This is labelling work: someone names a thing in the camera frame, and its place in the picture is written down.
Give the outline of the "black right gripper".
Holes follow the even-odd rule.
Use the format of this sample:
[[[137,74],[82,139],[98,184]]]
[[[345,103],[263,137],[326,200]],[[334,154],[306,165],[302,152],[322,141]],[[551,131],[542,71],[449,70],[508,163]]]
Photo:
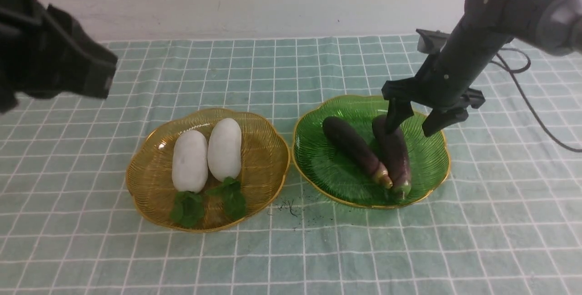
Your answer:
[[[479,109],[486,102],[480,90],[471,88],[475,79],[475,75],[467,78],[463,74],[423,68],[414,77],[386,81],[381,88],[384,99],[389,101],[385,133],[395,133],[401,123],[414,116],[410,102],[434,109],[422,124],[426,137],[466,121],[468,112],[464,107]]]

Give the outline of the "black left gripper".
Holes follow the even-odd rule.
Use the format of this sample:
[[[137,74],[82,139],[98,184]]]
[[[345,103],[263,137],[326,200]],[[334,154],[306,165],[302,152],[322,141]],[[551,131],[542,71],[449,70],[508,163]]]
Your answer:
[[[117,63],[66,11],[38,0],[0,0],[1,113],[18,105],[18,93],[38,100],[63,92],[105,100]]]

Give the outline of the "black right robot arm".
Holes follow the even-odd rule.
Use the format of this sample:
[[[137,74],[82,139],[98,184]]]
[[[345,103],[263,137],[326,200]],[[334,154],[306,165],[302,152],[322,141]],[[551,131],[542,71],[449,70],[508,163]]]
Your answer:
[[[564,56],[582,50],[581,31],[581,0],[465,0],[451,33],[417,30],[417,49],[426,59],[416,75],[385,82],[385,131],[412,117],[412,103],[431,109],[422,124],[426,137],[465,121],[468,107],[486,101],[471,85],[506,44],[516,39]]]

